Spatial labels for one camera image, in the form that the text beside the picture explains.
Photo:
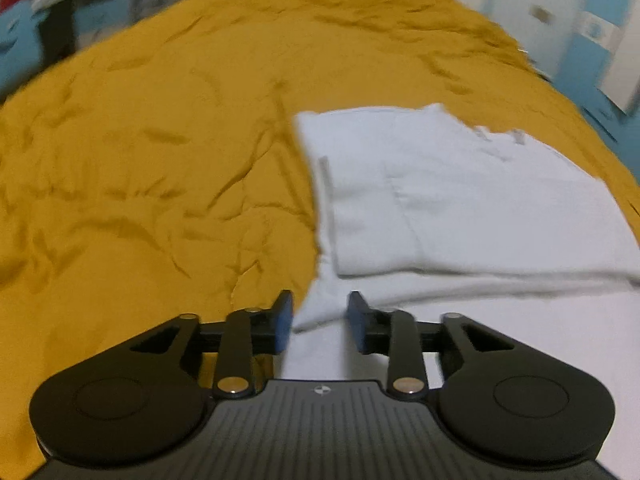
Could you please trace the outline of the mustard yellow bedspread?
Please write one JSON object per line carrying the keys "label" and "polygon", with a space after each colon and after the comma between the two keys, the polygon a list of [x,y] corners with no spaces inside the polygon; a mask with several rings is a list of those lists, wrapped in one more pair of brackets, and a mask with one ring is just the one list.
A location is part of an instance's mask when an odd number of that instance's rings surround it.
{"label": "mustard yellow bedspread", "polygon": [[456,0],[183,0],[53,66],[1,109],[1,474],[42,455],[49,376],[183,311],[213,320],[316,277],[292,118],[440,103],[639,188],[498,25]]}

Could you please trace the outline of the blue white wardrobe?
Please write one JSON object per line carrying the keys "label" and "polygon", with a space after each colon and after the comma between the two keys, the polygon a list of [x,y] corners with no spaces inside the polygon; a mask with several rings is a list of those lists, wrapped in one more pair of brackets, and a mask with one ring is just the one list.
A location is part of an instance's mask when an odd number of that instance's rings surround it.
{"label": "blue white wardrobe", "polygon": [[617,136],[639,123],[638,0],[459,0],[497,22],[534,69]]}

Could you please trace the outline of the white printed t-shirt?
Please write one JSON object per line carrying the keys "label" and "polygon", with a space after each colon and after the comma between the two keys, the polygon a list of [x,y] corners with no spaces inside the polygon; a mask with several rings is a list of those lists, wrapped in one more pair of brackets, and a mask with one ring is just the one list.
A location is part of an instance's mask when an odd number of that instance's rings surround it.
{"label": "white printed t-shirt", "polygon": [[606,184],[521,130],[440,105],[295,119],[318,212],[317,275],[286,376],[378,377],[346,346],[346,304],[475,318],[600,379],[616,419],[600,455],[639,474],[639,245]]}

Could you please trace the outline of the blue desk with drawers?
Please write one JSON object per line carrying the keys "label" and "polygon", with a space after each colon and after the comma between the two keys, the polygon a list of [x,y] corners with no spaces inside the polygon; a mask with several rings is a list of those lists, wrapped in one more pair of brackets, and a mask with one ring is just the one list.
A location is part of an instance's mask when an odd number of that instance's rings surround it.
{"label": "blue desk with drawers", "polygon": [[128,0],[62,0],[38,12],[28,1],[14,4],[1,13],[2,98],[128,22]]}

